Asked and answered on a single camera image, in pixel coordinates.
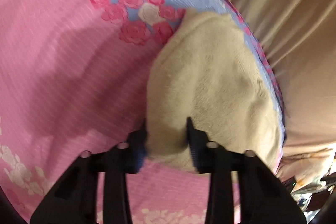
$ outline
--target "silver screw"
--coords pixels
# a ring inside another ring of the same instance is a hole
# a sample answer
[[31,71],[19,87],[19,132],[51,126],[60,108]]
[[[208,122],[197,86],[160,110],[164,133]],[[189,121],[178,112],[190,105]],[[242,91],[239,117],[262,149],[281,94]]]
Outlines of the silver screw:
[[88,158],[88,157],[90,157],[90,156],[91,156],[91,152],[88,151],[88,150],[85,150],[85,151],[83,151],[83,152],[80,154],[80,157],[81,157],[81,158]]
[[246,150],[245,155],[248,156],[249,158],[253,158],[256,156],[253,150]]
[[218,143],[216,142],[207,142],[207,147],[208,148],[217,148],[219,146]]
[[129,144],[128,144],[128,142],[122,142],[122,143],[119,143],[117,147],[119,149],[126,149],[126,148],[129,147]]

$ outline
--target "bedsheet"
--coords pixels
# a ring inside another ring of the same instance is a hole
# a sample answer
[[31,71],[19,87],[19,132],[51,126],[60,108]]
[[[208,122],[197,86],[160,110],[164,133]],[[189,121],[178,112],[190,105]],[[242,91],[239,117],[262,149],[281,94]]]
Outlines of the bedsheet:
[[[227,0],[0,0],[0,7],[0,185],[26,221],[81,151],[105,151],[140,126],[149,69],[186,7],[232,15],[282,125],[273,72]],[[135,224],[203,223],[207,178],[147,161],[127,181]],[[101,205],[100,194],[98,222]]]

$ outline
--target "cloth fold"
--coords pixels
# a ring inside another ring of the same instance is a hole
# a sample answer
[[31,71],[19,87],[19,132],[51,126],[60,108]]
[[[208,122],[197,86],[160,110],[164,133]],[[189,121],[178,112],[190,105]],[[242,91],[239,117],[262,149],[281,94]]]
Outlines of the cloth fold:
[[229,14],[188,9],[156,58],[147,84],[150,157],[193,170],[186,118],[226,149],[254,150],[277,168],[282,137],[278,116],[243,32]]

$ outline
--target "patterned fabric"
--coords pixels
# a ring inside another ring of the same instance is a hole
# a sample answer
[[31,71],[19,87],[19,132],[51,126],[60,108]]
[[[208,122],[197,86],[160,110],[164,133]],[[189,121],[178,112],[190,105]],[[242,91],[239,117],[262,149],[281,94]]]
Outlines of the patterned fabric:
[[[0,184],[27,221],[81,151],[108,150],[140,126],[149,69],[186,7],[232,15],[282,124],[274,75],[227,0],[0,0],[0,7]],[[147,161],[127,180],[135,223],[203,223],[207,177]]]

